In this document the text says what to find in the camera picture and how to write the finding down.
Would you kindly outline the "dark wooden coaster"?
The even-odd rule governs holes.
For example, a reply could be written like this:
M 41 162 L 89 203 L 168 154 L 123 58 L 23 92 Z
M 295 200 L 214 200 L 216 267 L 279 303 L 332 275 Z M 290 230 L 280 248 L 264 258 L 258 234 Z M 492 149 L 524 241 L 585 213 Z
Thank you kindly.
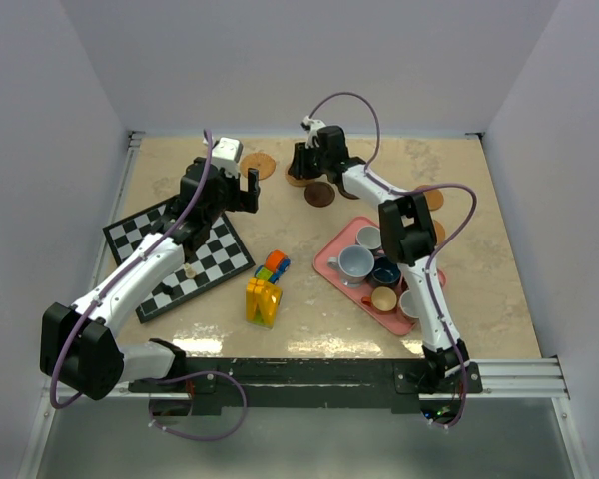
M 304 189 L 304 199 L 313 207 L 329 206 L 335 198 L 335 191 L 327 182 L 313 182 Z
M 351 193 L 349 193 L 349 192 L 347 192 L 347 191 L 342 191 L 342 192 L 340 192 L 340 193 L 341 193 L 341 194 L 342 194 L 342 195 L 343 195 L 345 198 L 347 198 L 347 199 L 350 199 L 350 200 L 359 200 L 359 197 L 358 197 L 358 196 L 356 196 L 356 195 L 354 195 L 354 194 L 351 194 Z

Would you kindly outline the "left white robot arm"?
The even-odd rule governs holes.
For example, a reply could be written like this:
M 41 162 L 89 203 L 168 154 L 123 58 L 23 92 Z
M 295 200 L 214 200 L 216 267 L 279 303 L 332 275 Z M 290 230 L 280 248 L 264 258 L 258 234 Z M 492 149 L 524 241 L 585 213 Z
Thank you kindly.
M 238 160 L 195 159 L 179 192 L 114 272 L 70 305 L 55 302 L 44 312 L 40 369 L 51 379 L 54 408 L 65 405 L 60 384 L 93 400 L 122 382 L 151 381 L 165 391 L 185 384 L 181 348 L 163 339 L 121 346 L 117 336 L 136 309 L 146 315 L 171 309 L 253 265 L 226 219 L 259 206 L 259 173 L 241 175 Z

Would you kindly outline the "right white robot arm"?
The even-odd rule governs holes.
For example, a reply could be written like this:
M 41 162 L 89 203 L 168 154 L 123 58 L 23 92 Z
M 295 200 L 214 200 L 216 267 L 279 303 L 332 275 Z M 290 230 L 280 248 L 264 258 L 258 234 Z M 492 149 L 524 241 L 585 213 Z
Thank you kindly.
M 297 180 L 325 175 L 341 192 L 377 208 L 383 251 L 397 264 L 413 295 L 427 361 L 425 381 L 431 389 L 445 392 L 460 379 L 466 394 L 469 355 L 437 276 L 437 237 L 425 195 L 400 189 L 372 173 L 369 163 L 349 153 L 340 126 L 309 117 L 301 126 L 307 140 L 295 144 L 290 175 Z

